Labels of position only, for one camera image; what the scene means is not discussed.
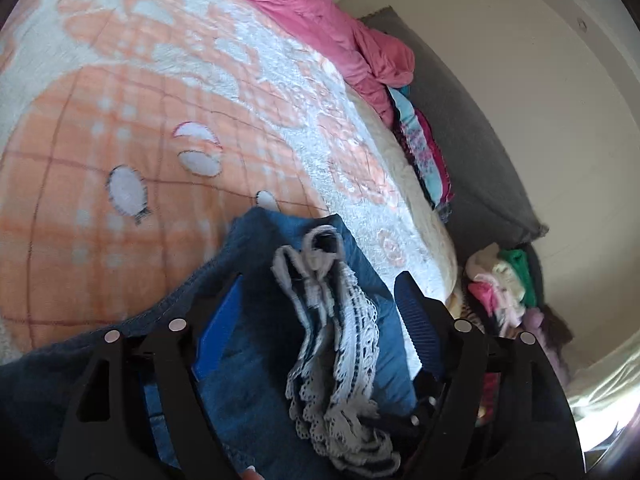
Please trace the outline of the left hand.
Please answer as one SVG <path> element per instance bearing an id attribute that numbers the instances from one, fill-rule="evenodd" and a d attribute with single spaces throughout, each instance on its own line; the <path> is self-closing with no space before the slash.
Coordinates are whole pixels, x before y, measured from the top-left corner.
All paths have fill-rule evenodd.
<path id="1" fill-rule="evenodd" d="M 265 480 L 265 478 L 258 474 L 254 466 L 247 467 L 241 474 L 242 480 Z"/>

